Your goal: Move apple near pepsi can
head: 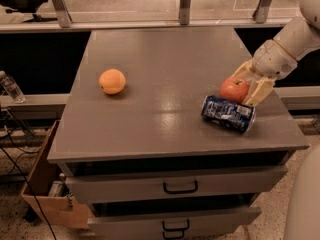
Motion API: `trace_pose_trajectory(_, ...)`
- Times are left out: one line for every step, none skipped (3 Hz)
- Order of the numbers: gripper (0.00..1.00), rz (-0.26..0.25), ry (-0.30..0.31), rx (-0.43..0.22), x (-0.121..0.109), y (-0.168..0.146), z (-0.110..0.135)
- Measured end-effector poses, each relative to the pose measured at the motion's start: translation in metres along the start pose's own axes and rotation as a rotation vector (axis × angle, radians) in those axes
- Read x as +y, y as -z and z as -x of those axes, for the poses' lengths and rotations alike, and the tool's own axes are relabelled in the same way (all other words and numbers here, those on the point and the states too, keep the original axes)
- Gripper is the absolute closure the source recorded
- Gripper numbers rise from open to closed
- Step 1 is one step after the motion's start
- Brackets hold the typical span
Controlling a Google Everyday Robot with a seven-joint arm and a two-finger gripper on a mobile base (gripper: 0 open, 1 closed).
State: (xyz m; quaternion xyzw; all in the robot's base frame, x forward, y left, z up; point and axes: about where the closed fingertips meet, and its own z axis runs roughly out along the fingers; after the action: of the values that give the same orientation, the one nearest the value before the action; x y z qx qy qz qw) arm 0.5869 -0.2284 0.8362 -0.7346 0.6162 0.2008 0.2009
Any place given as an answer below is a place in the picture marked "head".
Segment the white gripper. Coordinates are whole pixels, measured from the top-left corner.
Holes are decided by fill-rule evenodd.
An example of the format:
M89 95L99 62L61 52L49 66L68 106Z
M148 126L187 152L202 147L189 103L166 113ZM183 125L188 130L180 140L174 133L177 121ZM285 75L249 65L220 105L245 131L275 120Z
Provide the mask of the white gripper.
M256 107L272 91L275 80L286 78L297 68L297 61L276 41L265 41L254 53L252 60L243 62L232 74L234 79L250 82L253 72L263 76L259 80L252 80L244 105Z

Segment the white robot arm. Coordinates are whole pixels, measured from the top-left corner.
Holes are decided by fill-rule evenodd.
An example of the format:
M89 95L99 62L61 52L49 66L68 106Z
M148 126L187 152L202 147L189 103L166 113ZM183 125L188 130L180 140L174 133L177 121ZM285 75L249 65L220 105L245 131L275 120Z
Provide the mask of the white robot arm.
M300 0L301 15L265 41L233 73L249 81L243 103L257 106L286 78L297 62L320 48L320 0ZM283 240L320 240L320 146L307 155L296 175Z

